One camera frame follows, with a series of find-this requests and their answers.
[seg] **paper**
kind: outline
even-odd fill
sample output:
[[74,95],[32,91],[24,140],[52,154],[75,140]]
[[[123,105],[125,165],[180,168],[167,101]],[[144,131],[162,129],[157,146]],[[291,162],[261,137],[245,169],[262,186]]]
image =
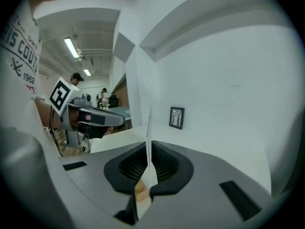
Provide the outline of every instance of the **paper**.
[[134,188],[135,199],[138,203],[149,198],[149,191],[145,184],[140,180]]
[[142,175],[142,181],[145,186],[150,190],[151,187],[158,184],[156,169],[152,163],[152,124],[153,124],[153,108],[150,107],[149,119],[146,133],[146,158],[147,168]]

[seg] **cardboard piece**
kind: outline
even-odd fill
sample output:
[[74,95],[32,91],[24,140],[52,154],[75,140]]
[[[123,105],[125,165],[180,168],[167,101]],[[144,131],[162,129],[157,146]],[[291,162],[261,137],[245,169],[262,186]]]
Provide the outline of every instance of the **cardboard piece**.
[[145,184],[140,180],[138,184],[134,188],[135,200],[140,203],[141,201],[147,199],[149,197],[149,190],[145,186]]

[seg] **hand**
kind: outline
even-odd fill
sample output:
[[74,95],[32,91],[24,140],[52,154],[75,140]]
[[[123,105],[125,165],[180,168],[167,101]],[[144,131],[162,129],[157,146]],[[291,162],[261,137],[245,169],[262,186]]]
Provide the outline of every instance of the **hand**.
[[[72,127],[75,127],[76,124],[78,123],[78,114],[79,114],[79,111],[77,109],[73,109],[73,108],[70,108],[69,109],[69,119],[70,119],[70,125]],[[90,121],[91,120],[91,116],[90,114],[87,114],[86,115],[86,120],[87,121]],[[110,134],[110,131],[113,130],[113,127],[110,126],[107,130],[107,132],[105,133],[105,135],[108,135]]]

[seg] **fluorescent ceiling light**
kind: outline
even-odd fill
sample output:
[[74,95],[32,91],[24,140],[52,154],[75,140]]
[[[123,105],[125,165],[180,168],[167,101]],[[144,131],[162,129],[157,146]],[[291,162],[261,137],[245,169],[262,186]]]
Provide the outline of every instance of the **fluorescent ceiling light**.
[[91,74],[90,74],[90,72],[86,69],[86,70],[84,70],[85,71],[85,73],[86,73],[86,75],[87,76],[90,76]]
[[79,58],[79,55],[76,52],[75,47],[73,46],[73,43],[72,43],[71,39],[70,38],[66,38],[65,39],[65,43],[66,43],[67,47],[69,48],[69,50],[70,50],[71,54],[73,55],[73,57],[76,58],[76,59]]

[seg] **picture frame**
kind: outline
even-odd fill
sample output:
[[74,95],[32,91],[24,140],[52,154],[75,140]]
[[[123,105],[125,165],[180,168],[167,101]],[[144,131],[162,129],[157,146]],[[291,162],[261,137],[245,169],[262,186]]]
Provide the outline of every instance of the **picture frame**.
[[182,130],[184,108],[171,107],[169,126]]

